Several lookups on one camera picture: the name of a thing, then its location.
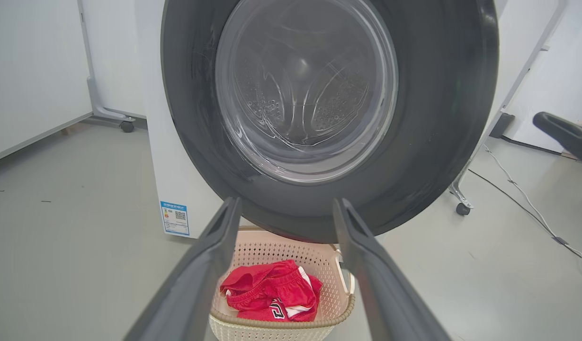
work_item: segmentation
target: cable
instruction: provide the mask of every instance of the cable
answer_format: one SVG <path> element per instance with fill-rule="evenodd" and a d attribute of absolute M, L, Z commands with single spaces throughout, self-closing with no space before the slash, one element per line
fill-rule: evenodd
<path fill-rule="evenodd" d="M 505 168 L 503 168 L 503 166 L 501 165 L 501 162 L 499 162 L 499 160 L 495 157 L 495 155 L 488 149 L 488 147 L 486 147 L 485 144 L 482 144 L 483 147 L 486 149 L 486 152 L 489 153 L 492 158 L 495 159 L 495 162 L 497 163 L 497 166 L 499 166 L 499 168 L 501 168 L 501 170 L 503 171 L 503 173 L 505 173 L 505 176 L 508 178 L 508 181 L 514 185 L 514 187 L 518 188 L 518 190 L 520 190 L 520 192 L 522 193 L 522 195 L 525 197 L 525 199 L 527 199 L 528 204 L 531 206 L 531 208 L 533 210 L 535 210 L 535 212 L 537 213 L 537 215 L 539 216 L 540 219 L 537 219 L 536 216 L 534 216 L 530 211 L 528 211 L 527 209 L 525 209 L 525 207 L 523 207 L 522 205 L 520 205 L 520 203 L 518 203 L 518 201 L 516 201 L 514 198 L 512 198 L 509 194 L 503 192 L 503 190 L 501 190 L 501 188 L 495 186 L 492 182 L 488 181 L 487 179 L 484 179 L 483 177 L 481 177 L 480 175 L 478 175 L 479 177 L 481 177 L 482 179 L 484 179 L 486 182 L 492 184 L 494 187 L 496 187 L 498 190 L 501 190 L 501 192 L 503 192 L 506 196 L 510 197 L 515 203 L 517 203 L 520 207 L 522 207 L 522 209 L 524 209 L 525 211 L 527 211 L 529 214 L 531 214 L 534 218 L 536 218 L 536 220 L 538 220 L 538 222 L 540 224 L 542 224 L 542 226 L 550 233 L 550 235 L 553 235 L 553 239 L 557 242 L 559 242 L 561 245 L 563 245 L 564 247 L 568 248 L 569 250 L 571 250 L 574 254 L 578 254 L 581 257 L 581 267 L 582 267 L 582 253 L 578 250 L 573 249 L 571 246 L 568 246 L 568 243 L 565 242 L 562 238 L 558 237 L 554 231 L 552 231 L 550 229 L 550 226 L 548 225 L 548 223 L 546 222 L 546 219 L 544 218 L 544 216 L 541 214 L 541 212 L 539 212 L 535 206 L 533 205 L 533 203 L 531 203 L 531 199 L 529 199 L 529 197 L 527 196 L 527 194 L 524 192 L 524 190 L 522 190 L 522 188 L 520 188 L 520 186 L 518 186 L 518 184 L 514 181 L 514 179 L 512 179 L 512 177 L 510 176 L 510 173 L 508 173 L 507 170 L 505 170 Z"/>
<path fill-rule="evenodd" d="M 486 179 L 485 177 L 483 177 L 479 173 L 476 173 L 474 170 L 468 169 L 468 171 L 472 172 L 475 176 L 479 177 L 480 179 L 483 179 L 484 181 L 488 182 L 491 186 L 497 188 L 499 190 L 499 192 L 505 194 L 505 196 L 507 196 L 508 198 L 510 198 L 512 201 L 514 201 L 514 203 L 516 203 L 516 205 L 518 205 L 521 209 L 524 209 L 525 212 L 527 212 L 528 214 L 530 214 L 535 220 L 537 220 L 537 222 L 539 224 L 541 224 L 542 227 L 545 228 L 544 223 L 542 223 L 541 220 L 539 220 L 539 218 L 537 218 L 537 216 L 535 216 L 535 214 L 533 214 L 533 213 L 531 213 L 531 211 L 527 210 L 526 207 L 524 207 L 523 205 L 521 205 L 521 203 L 519 203 L 518 201 L 516 201 L 516 199 L 512 198 L 512 196 L 510 196 L 510 194 L 507 194 L 503 189 L 497 187 L 496 184 L 490 182 L 488 179 Z M 575 250 L 573 250 L 572 248 L 569 248 L 568 245 L 562 244 L 562 246 L 564 246 L 567 250 L 571 251 L 575 255 L 581 257 L 581 253 L 575 252 Z"/>

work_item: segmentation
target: white cabinet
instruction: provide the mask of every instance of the white cabinet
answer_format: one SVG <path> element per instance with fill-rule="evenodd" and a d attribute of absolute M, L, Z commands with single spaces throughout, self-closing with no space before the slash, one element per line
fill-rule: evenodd
<path fill-rule="evenodd" d="M 91 113 L 72 0 L 0 0 L 0 158 Z"/>

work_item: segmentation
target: printed number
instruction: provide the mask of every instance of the printed number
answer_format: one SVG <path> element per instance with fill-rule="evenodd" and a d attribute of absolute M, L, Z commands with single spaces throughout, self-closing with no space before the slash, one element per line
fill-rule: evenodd
<path fill-rule="evenodd" d="M 274 319 L 284 319 L 285 315 L 282 313 L 282 308 L 280 308 L 280 304 L 276 303 L 276 299 L 274 298 L 272 304 L 269 305 L 272 308 L 272 314 L 274 315 Z"/>

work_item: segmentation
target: washing machine side panel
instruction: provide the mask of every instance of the washing machine side panel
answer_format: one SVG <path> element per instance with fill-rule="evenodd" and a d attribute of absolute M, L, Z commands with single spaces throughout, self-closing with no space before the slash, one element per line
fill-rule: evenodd
<path fill-rule="evenodd" d="M 149 113 L 150 149 L 158 191 L 154 210 L 158 210 L 162 216 L 161 201 L 186 206 L 189 233 L 185 237 L 198 238 L 223 201 L 192 164 L 171 118 L 161 72 L 161 22 L 164 6 L 164 0 L 135 2 L 143 105 Z M 241 224 L 250 223 L 243 219 Z M 165 233 L 181 235 L 168 232 L 164 221 L 161 228 Z"/>

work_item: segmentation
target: white stripe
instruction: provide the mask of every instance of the white stripe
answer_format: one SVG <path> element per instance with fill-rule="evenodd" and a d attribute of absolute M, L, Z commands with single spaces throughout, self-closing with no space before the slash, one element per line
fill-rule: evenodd
<path fill-rule="evenodd" d="M 299 267 L 299 273 L 301 274 L 301 278 L 303 278 L 306 282 L 308 282 L 308 284 L 310 285 L 310 287 L 312 287 L 312 282 L 310 281 L 310 277 L 308 277 L 308 274 L 305 273 L 304 268 L 302 268 L 301 266 Z"/>
<path fill-rule="evenodd" d="M 301 278 L 303 278 L 304 281 L 308 282 L 308 285 L 310 285 L 310 288 L 312 288 L 312 282 L 310 281 L 310 277 L 308 277 L 308 274 L 305 273 L 304 268 L 299 266 L 299 268 L 297 270 L 299 270 L 299 274 L 301 275 Z M 308 311 L 308 310 L 312 309 L 312 307 L 305 307 L 302 305 L 296 305 L 296 306 L 287 306 L 287 307 L 285 307 L 285 309 L 287 310 L 287 316 L 293 317 L 293 316 L 297 315 L 298 313 L 303 313 L 304 311 Z"/>
<path fill-rule="evenodd" d="M 293 317 L 293 316 L 297 315 L 298 313 L 303 313 L 304 311 L 308 311 L 311 308 L 306 308 L 304 306 L 296 305 L 296 306 L 287 306 L 287 307 L 285 307 L 285 309 L 287 310 L 287 316 Z"/>

